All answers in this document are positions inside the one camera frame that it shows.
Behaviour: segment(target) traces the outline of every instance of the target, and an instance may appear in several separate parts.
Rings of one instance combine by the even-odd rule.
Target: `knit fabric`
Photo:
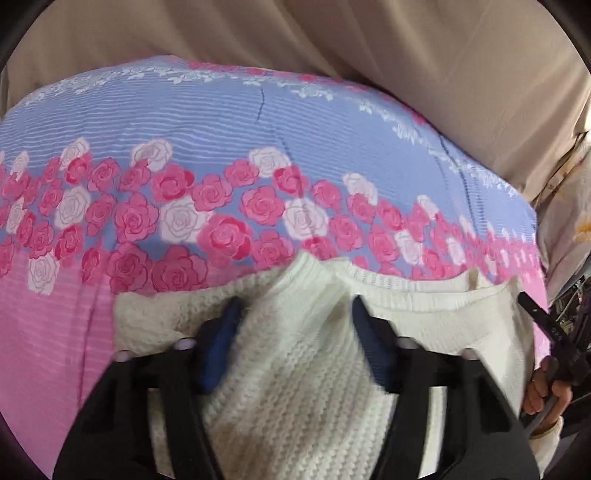
[[[224,287],[118,296],[116,345],[138,355],[163,351],[218,316],[228,298],[242,297],[248,308],[228,373],[203,405],[226,478],[365,479],[396,396],[372,380],[350,319],[353,297],[363,295],[374,316],[432,351],[474,349],[517,413],[534,364],[532,323],[516,303],[520,290],[516,278],[492,286],[477,271],[408,281],[301,251],[285,269]],[[436,469],[444,412],[445,390],[432,388],[421,476]],[[150,418],[158,469],[172,476],[157,392]]]

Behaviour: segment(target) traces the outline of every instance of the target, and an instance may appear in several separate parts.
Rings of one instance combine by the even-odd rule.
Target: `finger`
[[[530,382],[530,384],[527,386],[527,397],[535,411],[544,410],[544,399],[538,393],[538,389],[535,387],[533,382]]]
[[[535,389],[540,394],[540,397],[546,398],[548,396],[548,379],[546,377],[546,372],[541,369],[536,370],[531,381],[535,385]]]

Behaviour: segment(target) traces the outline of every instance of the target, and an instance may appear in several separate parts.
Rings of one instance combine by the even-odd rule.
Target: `white rose print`
[[[308,199],[294,199],[285,203],[283,222],[290,237],[306,240],[313,236],[326,236],[329,216]]]
[[[484,261],[488,267],[489,272],[491,272],[492,275],[496,277],[496,262],[488,255],[485,255]]]
[[[435,220],[435,216],[439,213],[439,207],[427,195],[419,195],[417,197],[418,204],[425,210],[431,220]]]
[[[454,265],[463,265],[466,263],[466,254],[464,253],[464,249],[460,242],[457,241],[454,237],[448,237],[446,239],[447,242],[447,252],[449,253],[450,258]]]
[[[462,230],[464,230],[464,233],[470,235],[472,238],[476,238],[476,232],[474,231],[472,222],[463,215],[460,215],[460,225],[462,227]]]
[[[131,166],[140,160],[148,160],[148,168],[151,171],[160,171],[172,157],[171,143],[164,138],[154,138],[134,147],[131,151]]]
[[[361,173],[346,173],[343,175],[343,183],[347,187],[349,195],[361,193],[365,195],[370,205],[376,206],[378,204],[378,191],[375,185]]]
[[[160,209],[160,237],[171,244],[196,243],[197,234],[213,212],[198,212],[190,195]]]
[[[68,228],[70,225],[80,223],[90,206],[90,193],[82,187],[77,186],[66,190],[61,202],[57,205],[55,225],[60,229]]]
[[[27,153],[27,150],[23,150],[14,159],[12,168],[10,169],[10,175],[16,173],[17,180],[20,180],[22,172],[24,172],[27,169],[27,165],[29,165],[29,154]]]
[[[394,241],[407,264],[423,264],[423,244],[416,242],[408,230],[396,232]]]
[[[16,233],[18,225],[21,223],[22,218],[25,216],[26,210],[23,210],[22,204],[24,200],[20,197],[8,212],[8,219],[6,220],[6,233]]]
[[[41,295],[51,294],[59,271],[60,263],[53,255],[53,251],[43,257],[30,258],[27,277],[29,290]]]
[[[69,144],[60,156],[60,170],[65,170],[75,158],[81,157],[90,151],[90,144],[82,137]]]
[[[290,158],[275,147],[255,148],[248,154],[248,160],[258,167],[259,176],[264,179],[272,177],[278,168],[291,165]]]

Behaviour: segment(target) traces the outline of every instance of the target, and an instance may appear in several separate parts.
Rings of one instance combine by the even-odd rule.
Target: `pink rose print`
[[[109,258],[107,275],[111,277],[111,292],[137,291],[146,285],[152,261],[133,244],[123,244]]]
[[[363,245],[361,228],[355,223],[355,220],[342,213],[338,213],[329,220],[329,230],[340,250],[350,252]]]
[[[100,247],[98,243],[95,247],[89,248],[80,263],[82,283],[87,285],[97,285],[106,270],[109,262],[109,252]]]
[[[257,270],[268,270],[289,264],[294,257],[294,246],[274,230],[263,230],[259,240],[252,243],[252,257]]]
[[[60,157],[52,158],[45,167],[45,171],[39,177],[41,185],[49,185],[52,183],[60,171],[61,160]]]
[[[57,239],[55,256],[64,267],[69,267],[74,261],[74,256],[84,250],[84,237],[82,226],[77,223],[64,229]]]
[[[31,234],[35,228],[36,220],[37,217],[31,212],[26,212],[22,217],[21,223],[18,224],[17,228],[17,240],[19,245],[28,247]]]
[[[229,167],[226,167],[223,174],[230,185],[237,189],[254,185],[258,180],[259,169],[254,163],[241,158],[235,160]]]
[[[297,165],[290,165],[273,172],[273,185],[289,195],[303,197],[304,192],[310,188],[310,180]]]
[[[301,243],[301,247],[308,250],[318,260],[328,260],[338,257],[339,253],[327,236],[313,236]]]
[[[208,253],[210,264],[221,268],[251,253],[252,233],[251,228],[237,218],[216,214],[197,236],[197,244]]]
[[[240,211],[261,225],[276,225],[284,210],[285,205],[273,187],[259,187],[242,194]]]
[[[12,238],[7,236],[4,243],[0,245],[0,277],[7,275],[12,268],[12,257],[14,256],[14,244]]]
[[[115,228],[120,244],[143,240],[156,230],[158,209],[146,197],[134,193],[127,202],[117,205]]]
[[[353,265],[359,267],[359,268],[363,268],[364,270],[369,270],[369,262],[368,259],[365,257],[362,257],[360,255],[358,255],[357,257],[354,257],[353,259]]]
[[[382,275],[393,275],[394,277],[404,278],[404,274],[391,263],[382,263],[378,273],[381,273]]]
[[[400,255],[392,235],[379,225],[372,225],[368,234],[368,244],[375,259],[380,263],[393,262]]]
[[[66,181],[70,185],[78,185],[86,178],[92,166],[92,153],[87,152],[70,162],[66,169]]]
[[[90,172],[88,189],[91,192],[105,193],[113,186],[113,181],[120,171],[121,168],[119,168],[119,164],[115,159],[107,158],[103,160]]]
[[[30,258],[39,258],[51,252],[51,243],[53,242],[53,227],[47,220],[42,220],[31,233],[29,247]]]
[[[53,180],[47,190],[41,195],[39,213],[44,216],[50,216],[61,202],[63,196],[64,191],[61,189],[61,180]]]
[[[88,222],[86,229],[88,236],[95,236],[102,230],[111,217],[115,205],[117,205],[117,199],[112,195],[104,194],[88,207],[84,215]]]
[[[22,193],[22,207],[27,208],[31,205],[35,200],[37,200],[37,193],[39,190],[39,179],[31,179],[28,187]]]
[[[445,267],[437,252],[423,248],[423,263],[431,273],[432,279],[441,280],[445,278]]]
[[[171,246],[164,258],[154,263],[152,283],[156,291],[190,291],[202,288],[207,265],[181,245]]]
[[[183,198],[193,186],[195,176],[179,165],[168,163],[152,176],[152,196],[156,202],[170,202]]]
[[[378,202],[378,216],[387,230],[399,232],[405,229],[402,213],[386,199]]]
[[[117,189],[120,192],[137,192],[150,181],[151,170],[148,168],[148,160],[138,160],[129,170],[124,171]]]
[[[6,203],[0,207],[0,228],[4,228],[8,220],[8,214],[10,212],[10,203]]]
[[[368,202],[362,193],[355,193],[347,197],[347,208],[351,214],[363,223],[371,223],[375,216],[375,207]]]
[[[332,208],[337,212],[341,210],[343,195],[339,188],[328,180],[319,180],[312,185],[312,195],[318,205],[323,208]]]
[[[207,175],[195,185],[192,197],[198,212],[211,212],[232,201],[232,185],[218,175]]]

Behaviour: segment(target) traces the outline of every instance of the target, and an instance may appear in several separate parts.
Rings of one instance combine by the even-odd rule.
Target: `hand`
[[[550,393],[546,376],[550,362],[551,357],[549,356],[542,360],[540,368],[534,372],[531,382],[527,386],[525,399],[523,401],[523,410],[528,415],[534,415],[544,410],[544,399]],[[552,383],[552,393],[558,398],[558,401],[542,423],[540,423],[540,425],[532,432],[533,435],[539,435],[540,433],[550,430],[573,399],[573,390],[571,386],[562,380],[555,380]]]

